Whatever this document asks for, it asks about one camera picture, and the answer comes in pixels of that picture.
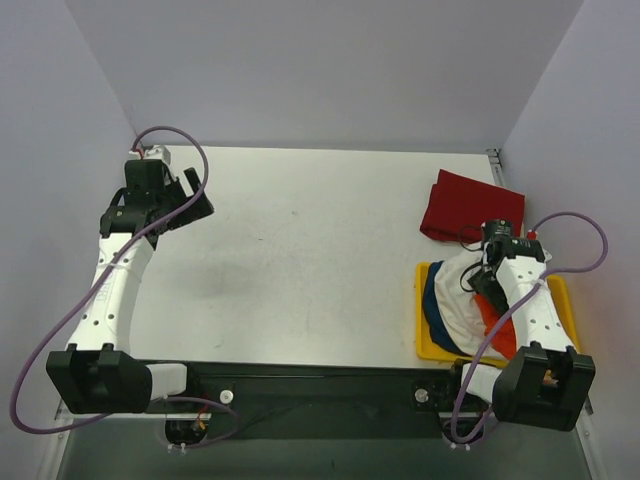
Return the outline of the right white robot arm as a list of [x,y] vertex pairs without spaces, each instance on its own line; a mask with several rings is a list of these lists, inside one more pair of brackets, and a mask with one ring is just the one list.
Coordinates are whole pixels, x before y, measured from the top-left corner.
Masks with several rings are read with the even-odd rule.
[[[451,435],[471,441],[490,415],[500,422],[567,432],[580,416],[593,383],[593,359],[578,352],[558,316],[546,278],[546,260],[536,240],[504,234],[483,234],[479,286],[501,290],[508,308],[487,335],[462,373],[443,383],[443,395],[453,406]],[[480,363],[491,340],[511,320],[516,354],[499,369]],[[471,432],[457,432],[461,408],[476,398],[487,411]]]

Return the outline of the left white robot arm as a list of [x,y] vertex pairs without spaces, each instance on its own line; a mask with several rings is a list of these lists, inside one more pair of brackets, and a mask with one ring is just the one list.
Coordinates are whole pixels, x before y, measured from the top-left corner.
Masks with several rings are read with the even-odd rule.
[[160,154],[130,159],[125,185],[99,224],[94,293],[62,351],[49,353],[46,371],[73,414],[143,413],[167,398],[195,409],[201,385],[181,363],[147,365],[130,354],[130,331],[141,281],[162,234],[211,215],[206,196],[187,195]]

